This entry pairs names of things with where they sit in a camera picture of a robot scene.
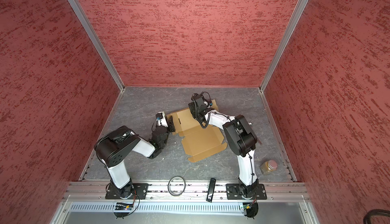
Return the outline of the black rectangular remote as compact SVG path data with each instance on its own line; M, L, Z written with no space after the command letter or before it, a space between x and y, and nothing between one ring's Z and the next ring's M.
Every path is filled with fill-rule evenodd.
M209 202L209 203L211 203L212 200L213 200L215 185L216 185L216 179L215 178L211 178L210 182L209 182L209 185L208 185L208 193L207 193L207 197L206 197L206 201Z

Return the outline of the jar with pink lid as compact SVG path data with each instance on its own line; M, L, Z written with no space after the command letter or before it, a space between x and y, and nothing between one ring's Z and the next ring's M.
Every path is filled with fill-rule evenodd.
M260 170L263 175L268 175L278 168L278 164L275 160L265 161L261 164Z

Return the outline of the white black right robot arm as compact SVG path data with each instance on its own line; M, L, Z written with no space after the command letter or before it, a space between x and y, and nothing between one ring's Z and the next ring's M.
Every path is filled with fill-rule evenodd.
M194 93L189 103L192 117L202 129L215 126L224 131L227 143L237 156L239 164L239 182L247 189L258 187L254 154L258 138L243 115L230 116L214 109L211 99L204 97L205 92Z

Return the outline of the aluminium front frame rail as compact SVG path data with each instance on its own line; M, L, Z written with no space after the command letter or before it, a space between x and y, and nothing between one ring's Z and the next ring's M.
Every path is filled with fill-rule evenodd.
M206 181L141 181L133 183L147 183L149 185L146 198L143 202L205 202L209 180ZM246 200L228 200L226 195L226 181L217 181L212 203L239 202ZM76 181L71 182L65 191L62 200L66 201L106 201L106 185L108 181ZM267 200L261 202L311 202L311 198L304 183L301 182L262 182L267 193Z

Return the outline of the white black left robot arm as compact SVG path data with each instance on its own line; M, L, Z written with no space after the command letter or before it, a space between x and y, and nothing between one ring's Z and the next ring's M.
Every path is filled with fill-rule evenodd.
M145 140L127 126L121 126L102 137L94 146L97 158L110 175L110 186L122 199L133 193L133 183L127 173L125 158L132 151L149 159L156 158L165 148L169 134L175 132L173 117L156 114L152 138Z

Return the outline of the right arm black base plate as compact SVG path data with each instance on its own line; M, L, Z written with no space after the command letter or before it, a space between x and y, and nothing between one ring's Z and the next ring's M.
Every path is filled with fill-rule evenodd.
M228 200L267 200L267 193L263 184L245 186L238 183L226 184Z

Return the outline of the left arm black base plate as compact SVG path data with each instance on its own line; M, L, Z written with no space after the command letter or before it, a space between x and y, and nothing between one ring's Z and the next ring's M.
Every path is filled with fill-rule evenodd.
M148 191L147 183L128 183L123 188L117 188L114 183L106 185L107 200L131 200L134 198L144 200Z

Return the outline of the left rear aluminium corner post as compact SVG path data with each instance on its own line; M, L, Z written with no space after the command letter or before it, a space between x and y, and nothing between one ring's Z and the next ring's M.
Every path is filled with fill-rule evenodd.
M95 30L92 27L92 24L90 23L86 13L84 12L81 4L78 0L67 0L69 4L71 5L74 13L76 14L77 18L79 19L80 23L82 24L84 30L86 31L88 37L90 38L94 48L96 49L97 53L101 57L102 61L104 62L106 68L108 69L111 77L115 81L116 85L118 86L119 90L123 92L125 90L125 84L123 83L122 79L120 78L115 66L113 65L111 59L109 58L106 50L103 47L103 44L101 43L98 35L96 34Z

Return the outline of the right rear aluminium corner post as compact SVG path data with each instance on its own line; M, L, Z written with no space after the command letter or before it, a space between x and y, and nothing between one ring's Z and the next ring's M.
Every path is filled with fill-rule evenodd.
M271 64L270 64L270 66L267 70L267 73L266 73L266 75L265 75L265 77L260 85L260 93L265 92L265 89L266 89L282 55L283 55L285 48L287 47L287 44L288 44L288 42L289 42L289 40L290 40L294 30L295 30L300 18L301 18L301 15L302 15L308 1L309 0L298 0L297 1L297 4L293 10L293 13L292 13L290 19L289 19L289 22L286 26L284 33L283 33L283 36L282 36L281 41L278 45L278 48L276 49L276 52L273 56Z

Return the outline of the brown cardboard box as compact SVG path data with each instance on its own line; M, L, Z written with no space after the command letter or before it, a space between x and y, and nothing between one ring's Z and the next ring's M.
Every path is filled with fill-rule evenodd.
M196 163L227 148L220 128L209 125L203 129L189 109L172 112L168 117L173 117L174 135L182 138L181 143L190 162Z

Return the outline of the aluminium corner post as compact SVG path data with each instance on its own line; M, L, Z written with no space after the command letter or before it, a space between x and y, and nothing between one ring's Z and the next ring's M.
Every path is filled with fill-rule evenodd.
M101 43L98 35L96 34L95 30L92 27L92 24L90 23L86 13L84 12L81 4L78 0L67 0L69 4L71 5L74 13L76 14L77 18L79 19L80 23L82 24L84 30L86 31L88 37L90 38L94 48L96 49L97 53L101 57L102 61L104 62L106 68L108 69L111 77L115 81L116 85L118 86L119 90L123 92L125 90L125 84L123 83L122 79L120 78L115 66L113 65L111 59L109 58L106 50L103 47L103 44Z
M298 0L297 1L297 4L293 10L293 13L292 13L290 19L289 19L289 22L286 26L284 33L283 33L283 36L282 36L281 41L278 45L278 48L276 49L276 52L273 56L271 64L270 64L270 66L267 70L267 73L266 73L266 75L265 75L265 77L260 85L260 93L265 92L265 89L266 89L282 55L283 55L285 48L287 47L287 44L288 44L288 42L289 42L289 40L290 40L294 30L295 30L300 18L301 18L301 15L302 15L308 1L309 0Z

